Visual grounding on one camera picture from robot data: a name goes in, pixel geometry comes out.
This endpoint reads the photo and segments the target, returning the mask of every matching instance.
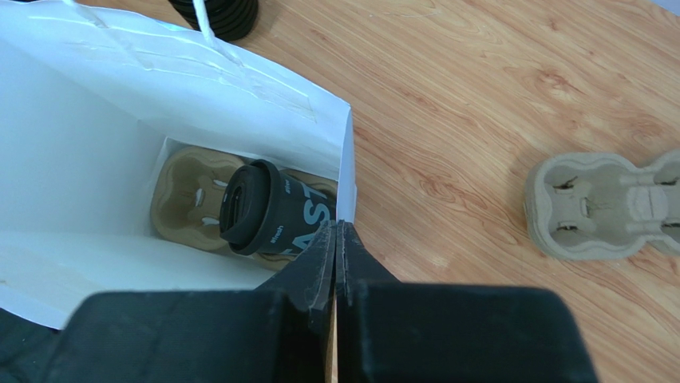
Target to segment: black rubber object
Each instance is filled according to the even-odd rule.
[[[296,255],[321,222],[335,219],[335,200],[257,160],[229,180],[219,213],[219,235],[236,254]]]
[[[193,29],[199,29],[191,0],[169,1]],[[235,41],[252,31],[259,4],[258,0],[205,0],[205,9],[215,36],[224,41]]]

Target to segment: wooden table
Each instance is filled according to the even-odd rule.
[[[647,0],[260,1],[238,45],[354,107],[357,227],[388,269],[554,290],[602,381],[680,381],[678,259],[549,259],[522,210],[550,156],[680,147],[680,18]],[[86,2],[187,25],[165,0]]]

